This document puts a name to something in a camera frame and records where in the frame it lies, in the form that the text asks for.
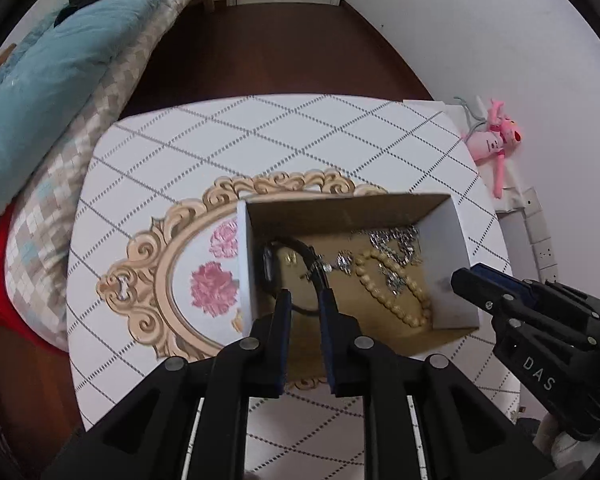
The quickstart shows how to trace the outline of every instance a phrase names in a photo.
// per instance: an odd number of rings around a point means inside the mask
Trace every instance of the wooden floor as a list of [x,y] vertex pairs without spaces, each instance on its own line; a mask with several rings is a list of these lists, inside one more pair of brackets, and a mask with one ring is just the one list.
[[258,4],[186,9],[152,54],[123,116],[207,99],[333,93],[431,99],[355,10]]
[[0,426],[27,476],[37,476],[81,425],[68,356],[0,326]]
[[[123,116],[245,94],[316,92],[430,99],[348,7],[263,4],[186,9],[155,49]],[[39,472],[80,424],[69,361],[0,328],[0,423]]]

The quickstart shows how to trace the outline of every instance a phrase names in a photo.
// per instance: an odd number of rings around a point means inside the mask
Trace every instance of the pink rose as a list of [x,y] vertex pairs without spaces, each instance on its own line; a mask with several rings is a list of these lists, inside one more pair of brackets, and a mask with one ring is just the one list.
[[191,273],[192,305],[213,317],[229,312],[238,292],[238,283],[232,277],[231,271],[224,272],[218,262],[200,265]]
[[222,222],[211,235],[209,252],[216,258],[235,258],[238,255],[238,241],[235,238],[237,232],[235,218]]

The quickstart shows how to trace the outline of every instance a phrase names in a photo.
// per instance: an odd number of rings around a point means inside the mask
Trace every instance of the diamond pattern tablecloth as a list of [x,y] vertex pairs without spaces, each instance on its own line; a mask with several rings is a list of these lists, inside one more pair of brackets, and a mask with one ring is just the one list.
[[[269,95],[126,118],[95,149],[71,243],[68,335],[85,427],[161,361],[96,293],[129,239],[177,201],[199,198],[220,176],[325,168],[389,191],[450,193],[471,263],[510,272],[489,193],[441,112],[352,96]],[[520,384],[491,354],[493,342],[485,315],[478,332],[440,351],[512,416]],[[359,399],[335,399],[324,385],[293,389],[279,400],[252,399],[245,468],[261,478],[361,479],[363,460]]]

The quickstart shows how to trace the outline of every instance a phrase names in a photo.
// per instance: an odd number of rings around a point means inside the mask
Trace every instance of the white wall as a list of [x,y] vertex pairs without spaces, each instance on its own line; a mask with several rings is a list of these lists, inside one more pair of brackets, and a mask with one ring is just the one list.
[[560,280],[600,297],[600,40],[567,0],[347,0],[430,94],[506,101]]

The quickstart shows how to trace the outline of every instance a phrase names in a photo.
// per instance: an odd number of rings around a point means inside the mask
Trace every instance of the earring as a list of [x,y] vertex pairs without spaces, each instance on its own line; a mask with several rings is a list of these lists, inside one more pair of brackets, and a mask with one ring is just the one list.
[[286,266],[296,266],[298,264],[298,255],[295,251],[291,251],[290,253],[285,253],[284,263]]
[[344,272],[347,276],[351,275],[351,267],[353,265],[353,253],[351,251],[338,251],[336,263],[331,267]]

